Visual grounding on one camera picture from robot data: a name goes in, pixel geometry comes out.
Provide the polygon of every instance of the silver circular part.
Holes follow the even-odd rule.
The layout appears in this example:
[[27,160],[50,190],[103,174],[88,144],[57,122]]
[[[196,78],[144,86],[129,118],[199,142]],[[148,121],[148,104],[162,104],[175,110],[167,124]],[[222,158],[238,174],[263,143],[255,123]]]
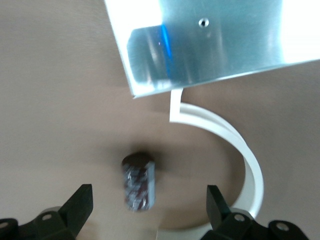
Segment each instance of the silver circular part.
[[209,19],[206,17],[201,18],[198,24],[200,28],[206,28],[209,25]]
[[237,220],[238,222],[244,222],[246,220],[245,217],[242,216],[241,214],[234,215],[234,219]]
[[44,214],[44,213],[51,212],[51,211],[58,212],[60,208],[61,208],[61,206],[49,207],[49,208],[43,210],[42,212],[40,212],[40,214]]
[[5,227],[7,227],[9,225],[9,223],[7,223],[6,221],[3,223],[0,223],[0,229],[4,229]]
[[284,224],[283,222],[278,222],[276,224],[276,227],[282,231],[286,231],[286,232],[289,231],[289,227],[286,224]]
[[44,215],[44,216],[42,217],[42,220],[45,221],[45,220],[48,220],[48,219],[50,219],[50,218],[52,218],[52,215],[51,215],[51,214],[46,214],[46,215]]

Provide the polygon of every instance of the wrapped cylinder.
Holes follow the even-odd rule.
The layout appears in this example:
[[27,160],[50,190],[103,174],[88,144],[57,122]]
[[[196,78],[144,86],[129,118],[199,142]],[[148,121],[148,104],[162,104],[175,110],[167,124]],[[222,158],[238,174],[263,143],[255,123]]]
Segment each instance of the wrapped cylinder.
[[156,199],[155,162],[148,153],[137,152],[122,161],[125,202],[131,211],[149,210]]

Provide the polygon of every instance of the curved white plastic strip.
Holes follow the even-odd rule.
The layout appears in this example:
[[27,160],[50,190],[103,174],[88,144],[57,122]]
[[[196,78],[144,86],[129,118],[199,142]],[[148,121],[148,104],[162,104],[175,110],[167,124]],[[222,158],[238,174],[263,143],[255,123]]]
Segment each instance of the curved white plastic strip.
[[[171,91],[170,122],[195,126],[223,138],[242,155],[245,166],[244,184],[233,208],[248,211],[255,218],[264,197],[264,180],[255,155],[247,146],[240,133],[226,120],[204,108],[181,102],[183,89]],[[157,240],[195,240],[200,239],[212,227],[210,223],[186,230],[161,230]]]

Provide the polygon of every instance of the beige surface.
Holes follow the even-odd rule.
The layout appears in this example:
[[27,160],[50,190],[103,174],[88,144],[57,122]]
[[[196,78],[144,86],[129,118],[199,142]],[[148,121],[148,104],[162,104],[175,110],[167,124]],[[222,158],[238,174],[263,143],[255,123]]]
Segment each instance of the beige surface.
[[[320,62],[187,89],[186,102],[232,123],[258,158],[258,221],[320,236]],[[101,0],[3,0],[0,7],[0,218],[20,223],[92,183],[94,211],[78,239],[155,239],[159,226],[206,222],[206,184],[231,204],[241,156],[203,130],[169,123],[169,93],[133,100]],[[120,162],[157,159],[156,204],[124,205]]]

